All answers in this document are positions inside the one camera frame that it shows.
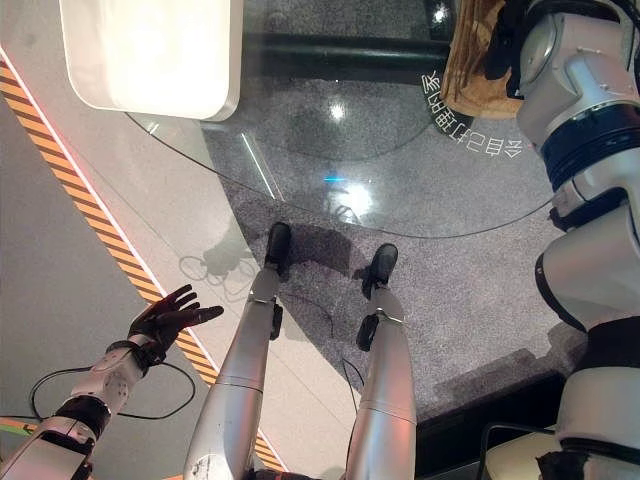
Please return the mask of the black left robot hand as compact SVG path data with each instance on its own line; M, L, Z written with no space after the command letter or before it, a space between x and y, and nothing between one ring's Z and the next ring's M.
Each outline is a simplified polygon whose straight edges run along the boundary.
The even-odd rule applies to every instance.
M157 351L166 352L182 330L204 324L223 313L220 305L201 307L197 293L187 284L139 314L130 325L127 339L138 345L151 343Z

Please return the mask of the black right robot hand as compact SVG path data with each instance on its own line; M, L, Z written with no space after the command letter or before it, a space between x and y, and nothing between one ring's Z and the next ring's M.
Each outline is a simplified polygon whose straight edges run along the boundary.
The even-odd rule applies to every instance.
M508 98L523 100L520 93L520 53L525 34L525 15L529 1L510 0L500 8L484 57L486 80L502 79L511 72L506 84Z

